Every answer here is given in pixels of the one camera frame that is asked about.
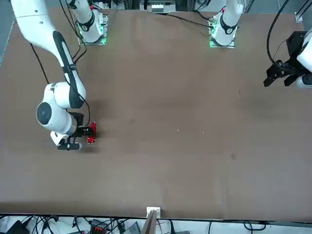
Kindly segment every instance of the table surface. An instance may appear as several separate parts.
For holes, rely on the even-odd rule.
[[[74,53],[63,13],[50,16]],[[36,121],[45,79],[15,24],[0,68],[0,210],[145,216],[158,206],[163,217],[311,221],[312,92],[263,87],[273,18],[242,15],[236,48],[224,49],[209,48],[206,28],[117,11],[107,45],[77,64],[99,130],[78,152],[58,151]],[[281,15],[272,54],[300,30]],[[62,81],[55,57],[36,50]]]

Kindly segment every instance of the red object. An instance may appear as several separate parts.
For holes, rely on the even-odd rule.
[[[91,122],[89,127],[93,130],[93,135],[87,137],[87,143],[88,144],[94,144],[95,138],[96,138],[97,125],[95,122]]]

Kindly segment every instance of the wire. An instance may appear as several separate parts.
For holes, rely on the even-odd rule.
[[[83,232],[81,231],[81,229],[79,228],[79,226],[78,226],[78,222],[77,222],[77,219],[78,219],[78,217],[74,217],[74,221],[75,221],[75,223],[76,223],[76,227],[77,227],[77,229],[78,229],[78,232],[80,233],[80,234],[83,234]]]
[[[299,12],[302,10],[302,8],[307,5],[307,3],[309,2],[310,0],[306,0],[306,2],[302,5],[302,7],[299,9],[299,11],[297,11],[296,13],[296,16],[299,14]]]
[[[282,13],[282,11],[284,10],[285,6],[287,5],[287,3],[289,2],[289,0],[286,0],[284,2],[284,4],[282,5],[282,7],[279,9],[278,13],[276,14],[271,26],[270,26],[270,29],[269,29],[269,33],[268,33],[268,38],[267,38],[267,53],[268,53],[268,56],[269,56],[269,59],[271,60],[271,62],[273,64],[275,64],[279,69],[281,69],[282,71],[286,71],[286,72],[289,72],[291,74],[293,74],[295,72],[295,69],[288,69],[288,68],[285,68],[285,67],[282,67],[281,65],[279,65],[277,62],[274,61],[274,59],[272,58],[271,54],[270,54],[270,37],[271,37],[271,32],[273,30],[273,27],[279,17],[279,15]]]
[[[174,17],[174,18],[177,18],[177,19],[180,19],[180,20],[184,20],[186,22],[189,22],[189,23],[192,23],[192,24],[195,24],[195,25],[199,25],[199,26],[203,26],[203,27],[206,27],[206,28],[213,28],[212,26],[209,26],[209,25],[206,25],[206,24],[202,24],[202,23],[197,23],[197,22],[191,21],[189,19],[182,18],[180,16],[174,16],[174,15],[169,15],[169,14],[166,14],[165,16],[171,16],[171,17]]]
[[[124,223],[125,221],[127,221],[127,220],[129,220],[129,219],[127,218],[127,219],[125,219],[124,221],[121,221],[119,224],[123,224],[123,223]],[[113,229],[111,229],[107,234],[113,233],[113,230],[115,230],[117,227],[118,227],[118,225],[115,226]]]
[[[251,222],[250,221],[247,221],[247,220],[244,220],[244,227],[251,232],[251,234],[253,234],[253,231],[263,231],[264,229],[266,229],[267,227],[267,224],[263,224],[263,227],[262,228],[257,228],[257,229],[254,229]]]
[[[299,16],[302,17],[302,15],[310,8],[310,6],[312,5],[312,2],[307,6],[307,8],[301,13],[301,15]]]
[[[30,218],[30,217],[33,217],[33,215],[29,215],[29,216],[27,216],[26,218],[24,218],[24,219],[21,221],[21,223],[24,222],[25,219]]]
[[[212,222],[209,223],[209,226],[207,227],[208,231],[206,232],[207,234],[210,234],[210,228],[211,228]]]
[[[80,94],[80,93],[78,93],[78,91],[76,91],[74,88],[73,88],[73,86],[67,81],[67,79],[65,79],[65,81],[66,81],[66,83],[73,89],[73,91],[84,101],[84,103],[86,103],[86,105],[87,105],[87,108],[88,108],[88,121],[87,121],[87,123],[84,125],[84,127],[86,127],[86,126],[88,126],[89,125],[89,123],[90,123],[90,121],[91,121],[91,111],[90,111],[90,106],[89,106],[89,103],[87,102],[87,100],[86,99],[84,99],[83,98],[83,96]]]
[[[209,4],[211,0],[205,0],[196,10],[198,11],[207,1],[209,1],[208,2],[208,4]]]
[[[161,234],[163,234],[162,229],[161,229],[161,224],[160,224],[159,220],[157,220],[157,222],[158,222],[158,225],[159,225],[159,228],[160,228],[160,232],[161,232]]]
[[[64,12],[64,14],[66,15],[66,18],[68,19],[69,24],[72,26],[72,29],[74,30],[76,36],[80,38],[80,40],[82,41],[82,43],[83,43],[83,45],[84,45],[84,47],[85,47],[84,52],[83,52],[81,55],[79,55],[79,57],[74,61],[74,63],[76,64],[76,63],[78,62],[78,60],[87,52],[87,46],[86,46],[86,44],[84,43],[84,41],[82,40],[82,38],[78,35],[77,29],[75,28],[75,23],[74,23],[73,16],[72,16],[72,13],[70,12],[70,9],[69,9],[69,6],[68,6],[67,2],[66,2],[66,5],[67,5],[67,9],[68,9],[70,18],[71,18],[72,23],[73,23],[73,26],[72,26],[72,24],[70,23],[70,21],[69,21],[67,15],[66,15],[66,13],[65,13],[65,11],[63,11],[63,12]]]
[[[273,59],[275,58],[275,56],[276,56],[276,54],[277,54],[279,48],[281,47],[281,45],[282,45],[285,41],[287,41],[287,39],[284,40],[284,41],[282,41],[282,42],[280,43],[280,45],[278,46],[278,48],[277,48],[277,50],[276,50],[276,52],[275,52],[275,54],[274,54],[274,56],[273,56]]]
[[[51,217],[49,217],[49,218],[47,218],[47,217],[41,218],[41,221],[43,222],[41,234],[44,233],[44,230],[46,229],[46,227],[48,227],[48,229],[50,230],[51,234],[54,234],[54,232],[51,230],[50,225],[49,225],[49,220],[50,219],[52,219],[52,218]]]
[[[41,63],[41,61],[40,61],[40,59],[39,59],[39,56],[38,56],[38,54],[36,53],[36,51],[35,51],[34,46],[32,45],[32,43],[30,43],[30,46],[31,46],[31,48],[32,48],[33,51],[34,51],[34,54],[35,54],[35,56],[36,56],[36,58],[37,58],[37,60],[38,60],[38,63],[39,63],[39,65],[40,65],[40,67],[41,67],[42,73],[43,73],[43,75],[44,75],[45,80],[47,81],[47,84],[50,84],[50,82],[49,82],[49,80],[48,80],[48,77],[47,77],[47,75],[46,75],[46,73],[45,73],[45,70],[44,70],[44,68],[43,68],[43,65],[42,65],[42,63]]]
[[[244,0],[243,0],[243,2],[244,2]],[[225,7],[226,7],[226,5],[225,5],[224,7],[221,8],[221,10],[219,11],[219,13],[220,13]]]
[[[92,221],[91,220],[88,220],[88,219],[86,219],[86,217],[82,217],[84,220],[86,220],[87,222],[88,222],[88,224],[90,224],[91,225],[91,223],[92,223]]]
[[[79,53],[80,49],[81,49],[81,45],[79,44],[79,48],[78,48],[78,50],[76,51],[75,55],[72,57],[72,59],[74,59],[74,58],[77,56],[77,54]]]
[[[205,19],[205,20],[210,20],[210,18],[211,17],[205,17],[205,16],[203,16],[199,11],[197,11],[197,10],[194,10],[193,12],[195,12],[195,13],[198,13],[199,15],[200,15],[200,17],[202,17],[203,19]]]
[[[92,3],[93,8],[96,7],[97,10],[102,10],[98,5]]]

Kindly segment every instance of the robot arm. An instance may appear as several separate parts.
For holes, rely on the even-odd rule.
[[[48,84],[42,102],[37,107],[37,120],[48,130],[51,138],[60,147],[65,140],[77,134],[82,125],[66,111],[80,108],[86,91],[73,63],[66,42],[50,21],[43,0],[11,0],[14,14],[23,36],[32,44],[50,51],[62,67],[65,81]],[[79,149],[79,145],[67,144],[67,150]]]
[[[224,11],[215,16],[218,25],[212,37],[219,45],[226,46],[232,42],[243,10],[244,7],[239,0],[227,0]]]

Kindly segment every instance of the white bracket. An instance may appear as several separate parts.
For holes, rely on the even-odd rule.
[[[296,23],[302,23],[302,21],[303,21],[302,16],[298,17],[296,14],[297,14],[297,12],[294,13],[294,18],[296,19]]]
[[[154,210],[157,213],[157,218],[160,218],[160,207],[146,207],[146,217],[151,211],[154,211]]]

